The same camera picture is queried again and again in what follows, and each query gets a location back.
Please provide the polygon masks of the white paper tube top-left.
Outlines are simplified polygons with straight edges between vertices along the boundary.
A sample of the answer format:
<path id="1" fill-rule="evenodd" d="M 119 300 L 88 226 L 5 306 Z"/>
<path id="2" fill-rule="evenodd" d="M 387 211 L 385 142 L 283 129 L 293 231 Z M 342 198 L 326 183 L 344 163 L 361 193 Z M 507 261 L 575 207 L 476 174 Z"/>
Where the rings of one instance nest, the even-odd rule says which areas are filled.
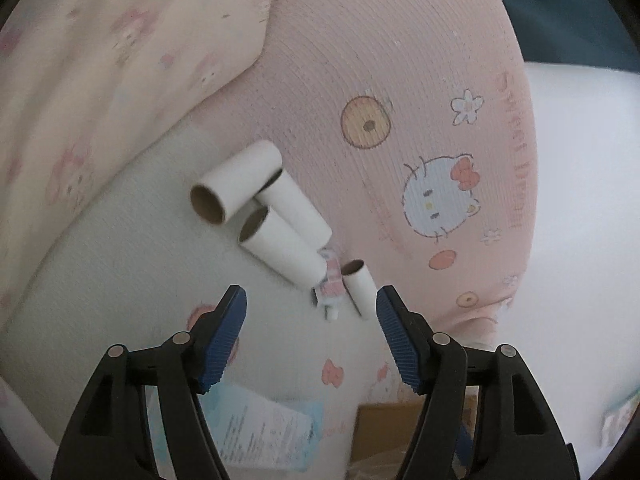
<path id="1" fill-rule="evenodd" d="M 203 174 L 192 186 L 194 211 L 215 226 L 227 223 L 282 168 L 282 155 L 260 140 Z"/>

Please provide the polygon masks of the white paper tube middle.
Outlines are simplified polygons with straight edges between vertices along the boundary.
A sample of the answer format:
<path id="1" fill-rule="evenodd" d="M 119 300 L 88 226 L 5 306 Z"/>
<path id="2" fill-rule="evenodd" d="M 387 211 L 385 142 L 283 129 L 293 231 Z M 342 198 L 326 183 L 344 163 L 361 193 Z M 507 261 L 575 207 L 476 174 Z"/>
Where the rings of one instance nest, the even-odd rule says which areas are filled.
<path id="1" fill-rule="evenodd" d="M 326 260 L 271 207 L 262 206 L 246 218 L 239 244 L 300 289 L 311 290 L 326 277 Z"/>

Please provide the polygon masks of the small white tube upper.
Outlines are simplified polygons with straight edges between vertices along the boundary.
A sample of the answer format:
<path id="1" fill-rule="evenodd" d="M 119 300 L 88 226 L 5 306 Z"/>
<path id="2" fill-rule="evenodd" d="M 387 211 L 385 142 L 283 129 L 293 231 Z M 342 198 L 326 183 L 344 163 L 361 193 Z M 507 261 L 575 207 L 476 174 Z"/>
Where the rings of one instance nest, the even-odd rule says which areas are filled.
<path id="1" fill-rule="evenodd" d="M 378 289 L 363 260 L 352 260 L 341 268 L 343 283 L 360 316 L 367 320 L 375 315 Z"/>

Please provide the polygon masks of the white paper tube upper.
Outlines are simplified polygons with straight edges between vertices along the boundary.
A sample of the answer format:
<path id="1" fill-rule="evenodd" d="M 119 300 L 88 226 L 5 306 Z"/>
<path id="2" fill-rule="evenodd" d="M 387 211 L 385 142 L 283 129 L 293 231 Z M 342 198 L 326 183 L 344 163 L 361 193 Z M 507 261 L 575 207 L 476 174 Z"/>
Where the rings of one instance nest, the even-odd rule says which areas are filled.
<path id="1" fill-rule="evenodd" d="M 285 169 L 279 169 L 256 195 L 272 208 L 314 250 L 325 248 L 332 229 Z"/>

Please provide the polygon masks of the small pink spout pouch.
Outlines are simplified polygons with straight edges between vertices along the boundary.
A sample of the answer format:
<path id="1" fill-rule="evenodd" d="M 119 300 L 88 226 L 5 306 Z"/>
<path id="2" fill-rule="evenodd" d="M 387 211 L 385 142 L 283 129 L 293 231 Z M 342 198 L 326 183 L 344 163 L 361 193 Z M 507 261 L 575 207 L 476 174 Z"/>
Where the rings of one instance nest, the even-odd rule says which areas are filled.
<path id="1" fill-rule="evenodd" d="M 326 263 L 326 275 L 323 281 L 314 288 L 316 305 L 324 310 L 328 322 L 338 319 L 338 304 L 346 294 L 341 274 L 340 260 L 336 253 L 329 248 L 320 250 L 319 255 Z"/>

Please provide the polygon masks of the cream patterned pillow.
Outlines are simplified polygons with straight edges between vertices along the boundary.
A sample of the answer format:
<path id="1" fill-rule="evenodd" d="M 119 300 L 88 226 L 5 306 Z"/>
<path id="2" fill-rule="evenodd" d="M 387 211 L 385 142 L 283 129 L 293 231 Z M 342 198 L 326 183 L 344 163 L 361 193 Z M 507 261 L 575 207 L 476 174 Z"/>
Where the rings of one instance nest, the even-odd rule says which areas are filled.
<path id="1" fill-rule="evenodd" d="M 4 0 L 1 316 L 115 174 L 262 53 L 271 0 Z"/>

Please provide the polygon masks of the brown cardboard box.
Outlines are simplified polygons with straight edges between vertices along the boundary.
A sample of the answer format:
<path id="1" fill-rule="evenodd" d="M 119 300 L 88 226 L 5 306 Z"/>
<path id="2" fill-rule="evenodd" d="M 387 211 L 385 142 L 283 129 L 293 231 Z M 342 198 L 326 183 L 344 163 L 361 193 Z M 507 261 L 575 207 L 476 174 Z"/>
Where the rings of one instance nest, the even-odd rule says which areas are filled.
<path id="1" fill-rule="evenodd" d="M 461 434 L 452 459 L 455 479 L 463 479 L 469 471 L 479 396 L 480 388 L 466 388 Z M 420 400 L 360 406 L 346 478 L 395 479 L 418 426 L 422 408 Z"/>

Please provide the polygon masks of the pink Hello Kitty blanket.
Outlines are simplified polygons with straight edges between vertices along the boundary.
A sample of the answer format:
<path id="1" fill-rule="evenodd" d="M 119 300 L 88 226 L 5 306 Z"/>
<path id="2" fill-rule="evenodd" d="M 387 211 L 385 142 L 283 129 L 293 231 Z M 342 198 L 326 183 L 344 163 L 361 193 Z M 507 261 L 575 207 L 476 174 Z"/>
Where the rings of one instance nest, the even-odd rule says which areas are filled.
<path id="1" fill-rule="evenodd" d="M 100 188 L 1 317 L 3 478 L 47 479 L 82 389 L 112 344 L 190 330 L 232 284 L 247 319 L 224 382 L 323 405 L 305 471 L 341 479 L 358 408 L 406 400 L 375 315 L 346 290 L 328 322 L 239 244 L 256 195 L 215 226 L 193 209 L 203 175 L 272 142 L 332 229 L 341 268 L 469 346 L 486 346 L 527 266 L 536 136 L 520 48 L 501 0 L 271 0 L 258 59 Z"/>

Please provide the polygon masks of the blue face mask packet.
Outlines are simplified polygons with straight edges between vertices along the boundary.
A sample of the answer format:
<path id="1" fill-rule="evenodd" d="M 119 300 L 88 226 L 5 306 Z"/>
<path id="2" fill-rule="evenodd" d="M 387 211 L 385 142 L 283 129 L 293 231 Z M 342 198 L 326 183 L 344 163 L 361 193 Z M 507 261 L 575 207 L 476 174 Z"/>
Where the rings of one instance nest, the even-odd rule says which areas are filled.
<path id="1" fill-rule="evenodd" d="M 320 402 L 273 401 L 232 382 L 218 382 L 195 400 L 226 468 L 305 471 L 314 460 Z"/>

